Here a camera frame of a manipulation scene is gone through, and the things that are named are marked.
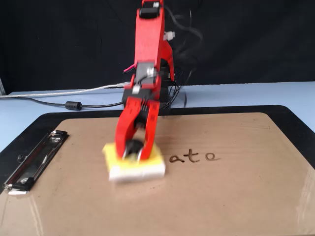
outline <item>wire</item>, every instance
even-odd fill
[[[199,30],[197,30],[196,28],[191,27],[191,11],[189,11],[189,12],[190,12],[190,26],[189,26],[189,27],[186,27],[186,26],[181,25],[181,24],[176,20],[176,17],[174,16],[173,12],[170,10],[170,8],[169,8],[168,6],[164,5],[164,9],[166,9],[166,10],[168,11],[168,13],[169,13],[169,15],[170,15],[170,17],[171,17],[173,23],[174,23],[179,29],[184,30],[184,31],[188,31],[188,32],[192,33],[193,35],[195,35],[196,37],[199,38],[199,43],[198,43],[198,45],[196,45],[195,47],[192,47],[192,48],[190,48],[190,49],[187,49],[187,50],[182,51],[182,52],[179,53],[179,51],[184,47],[184,45],[185,45],[185,43],[186,43],[186,40],[185,40],[185,41],[183,42],[183,44],[176,50],[176,52],[178,53],[178,54],[176,55],[177,57],[179,57],[179,56],[184,57],[188,52],[195,50],[196,48],[198,48],[198,47],[201,45],[202,40],[203,40],[203,35],[202,35],[202,33],[201,33]]]
[[[39,103],[39,104],[42,104],[42,105],[48,105],[48,106],[54,106],[54,107],[65,107],[68,110],[70,110],[70,109],[67,106],[67,103],[72,103],[72,104],[78,105],[78,107],[80,108],[80,109],[75,109],[77,111],[81,110],[81,108],[104,108],[104,107],[114,107],[114,106],[119,106],[119,105],[123,105],[124,104],[124,102],[117,102],[117,103],[106,104],[106,105],[82,105],[80,102],[52,103],[52,102],[39,101],[39,100],[36,100],[34,98],[30,98],[30,97],[0,97],[0,99],[27,100],[27,101],[36,102],[36,103]]]
[[[102,108],[102,107],[115,107],[115,106],[119,106],[119,105],[123,105],[124,102],[117,102],[117,103],[113,103],[113,104],[107,104],[107,105],[82,105],[82,107],[86,107],[86,108]]]
[[[28,101],[36,102],[36,103],[39,103],[42,105],[55,106],[55,107],[65,107],[64,103],[43,102],[43,101],[39,101],[39,100],[36,100],[34,98],[30,98],[30,97],[2,97],[2,96],[0,96],[0,99],[28,100]]]
[[[72,92],[52,92],[52,93],[39,93],[39,94],[3,95],[3,96],[0,96],[0,98],[74,95],[74,94],[78,94],[78,93],[90,92],[90,91],[95,91],[95,90],[99,90],[99,89],[123,88],[125,85],[128,85],[128,84],[129,84],[129,82],[123,82],[123,83],[118,83],[115,85],[105,85],[105,86],[101,86],[101,87],[97,87],[97,88],[89,88],[89,89],[83,89],[83,90],[72,91]]]
[[[131,65],[130,67],[128,67],[127,69],[125,69],[125,70],[123,71],[123,74],[126,74],[126,73],[131,72],[134,68],[135,68],[135,66],[134,66],[134,65]]]

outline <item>clipboard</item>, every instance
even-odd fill
[[[159,117],[156,133],[156,143],[166,161],[165,178],[122,185],[108,183],[100,152],[106,142],[112,142],[119,112],[90,113],[94,118],[88,118],[88,112],[77,113],[86,118],[71,119],[71,113],[66,118],[60,114],[42,117],[46,119],[44,124],[49,118],[50,128],[65,130],[69,137],[29,195],[0,195],[4,212],[0,232],[315,233],[314,133],[287,108],[168,112]],[[170,162],[174,155],[184,162]]]

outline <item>metal clip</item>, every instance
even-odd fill
[[[45,135],[3,184],[3,188],[10,195],[26,194],[30,191],[68,136],[67,132],[60,130]]]

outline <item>black curtain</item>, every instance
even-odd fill
[[[7,92],[93,88],[130,80],[141,0],[0,3],[0,78]],[[164,0],[171,46],[188,85],[312,81],[315,1]]]

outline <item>yellow sponge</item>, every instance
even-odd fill
[[[109,180],[132,181],[147,178],[161,178],[165,174],[165,162],[160,149],[153,144],[149,159],[135,161],[132,158],[118,158],[115,143],[103,148]]]

